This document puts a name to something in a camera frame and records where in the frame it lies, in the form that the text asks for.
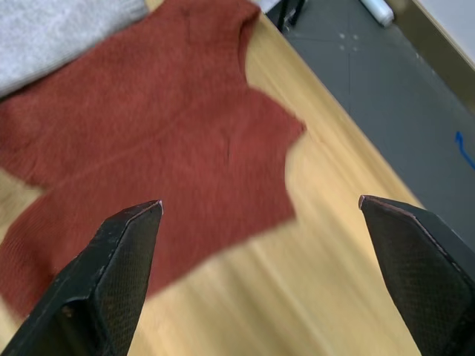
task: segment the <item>sweater sleeve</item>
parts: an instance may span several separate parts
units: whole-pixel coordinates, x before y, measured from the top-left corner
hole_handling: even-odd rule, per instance
[[[0,97],[143,18],[144,0],[0,1]]]

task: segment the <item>gray floor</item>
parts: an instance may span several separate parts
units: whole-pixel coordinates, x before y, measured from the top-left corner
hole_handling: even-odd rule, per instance
[[[475,116],[358,0],[308,0],[286,37],[422,201],[475,249]]]

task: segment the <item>gray sweater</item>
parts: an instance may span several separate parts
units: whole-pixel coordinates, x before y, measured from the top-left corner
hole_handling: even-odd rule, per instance
[[[0,0],[0,97],[148,12],[144,0]]]

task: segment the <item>red sweater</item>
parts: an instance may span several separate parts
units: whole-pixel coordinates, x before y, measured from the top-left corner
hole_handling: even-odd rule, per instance
[[[259,9],[166,0],[0,104],[0,165],[47,193],[0,245],[0,292],[28,313],[109,215],[162,199],[149,292],[294,215],[288,146],[303,126],[246,83]]]

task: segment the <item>wooden table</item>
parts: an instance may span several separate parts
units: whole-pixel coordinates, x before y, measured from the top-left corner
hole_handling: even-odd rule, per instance
[[[297,219],[149,299],[129,354],[419,355],[384,287],[358,197],[419,203],[264,16],[246,66],[251,85],[307,124],[286,161]],[[39,194],[0,172],[1,237]],[[0,312],[3,348],[18,323]]]

